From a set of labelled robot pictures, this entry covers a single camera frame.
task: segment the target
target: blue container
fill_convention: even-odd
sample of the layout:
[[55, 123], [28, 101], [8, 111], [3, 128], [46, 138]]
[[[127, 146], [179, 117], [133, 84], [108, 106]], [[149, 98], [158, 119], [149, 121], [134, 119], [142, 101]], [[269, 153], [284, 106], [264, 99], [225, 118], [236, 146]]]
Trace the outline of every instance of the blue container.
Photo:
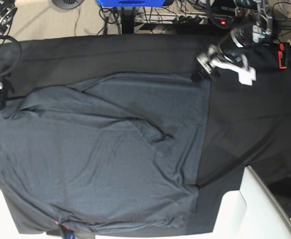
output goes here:
[[97, 0], [104, 7], [113, 6], [163, 6], [165, 0]]

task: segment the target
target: blue bin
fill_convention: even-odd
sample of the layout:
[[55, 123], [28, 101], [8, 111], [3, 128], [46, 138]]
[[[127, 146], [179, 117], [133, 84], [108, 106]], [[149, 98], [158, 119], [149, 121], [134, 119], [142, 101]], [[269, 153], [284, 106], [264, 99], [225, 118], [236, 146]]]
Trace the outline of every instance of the blue bin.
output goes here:
[[165, 0], [97, 0], [104, 7], [113, 6], [163, 6]]

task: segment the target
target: black tablecloth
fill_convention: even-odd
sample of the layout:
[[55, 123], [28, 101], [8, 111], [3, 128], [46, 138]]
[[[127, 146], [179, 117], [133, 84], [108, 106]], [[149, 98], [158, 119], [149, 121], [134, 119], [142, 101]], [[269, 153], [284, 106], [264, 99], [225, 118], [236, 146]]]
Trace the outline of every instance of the black tablecloth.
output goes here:
[[[116, 72], [175, 73], [190, 77], [195, 53], [215, 38], [175, 35], [76, 37], [23, 42], [21, 63], [7, 78], [14, 92], [65, 85]], [[0, 49], [2, 59], [13, 54]], [[291, 50], [286, 70], [278, 68], [277, 49], [249, 53], [257, 70], [252, 87], [234, 72], [220, 70], [211, 81], [208, 129], [200, 161], [197, 213], [184, 228], [151, 227], [116, 236], [157, 237], [211, 232], [227, 191], [240, 187], [243, 169], [252, 165], [291, 216]], [[7, 202], [18, 208], [16, 202]]]

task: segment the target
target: floor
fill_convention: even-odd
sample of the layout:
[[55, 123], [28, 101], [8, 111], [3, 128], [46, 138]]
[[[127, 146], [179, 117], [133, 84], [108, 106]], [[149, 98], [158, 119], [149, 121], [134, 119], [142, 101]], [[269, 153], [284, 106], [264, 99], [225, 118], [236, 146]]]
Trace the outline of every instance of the floor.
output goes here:
[[[80, 7], [72, 10], [59, 9], [51, 0], [16, 0], [16, 6], [18, 12], [10, 34], [19, 41], [96, 35], [104, 27], [99, 6], [94, 0], [84, 0]], [[169, 9], [177, 12], [175, 4]], [[276, 5], [276, 10], [282, 12], [279, 5]], [[291, 17], [291, 8], [290, 13], [284, 15]], [[108, 34], [118, 34], [115, 24], [109, 25]], [[291, 39], [291, 33], [284, 38], [288, 39]]]

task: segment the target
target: white surface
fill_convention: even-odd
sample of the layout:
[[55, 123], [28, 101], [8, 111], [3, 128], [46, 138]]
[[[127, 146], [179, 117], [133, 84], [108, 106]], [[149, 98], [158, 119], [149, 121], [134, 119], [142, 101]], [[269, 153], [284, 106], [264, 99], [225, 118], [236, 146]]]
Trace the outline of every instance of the white surface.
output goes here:
[[[18, 234], [0, 191], [0, 239], [24, 238], [54, 237]], [[96, 236], [96, 239], [114, 238]], [[213, 233], [168, 239], [291, 239], [291, 221], [253, 169], [247, 167], [240, 191], [228, 192], [223, 196]]]

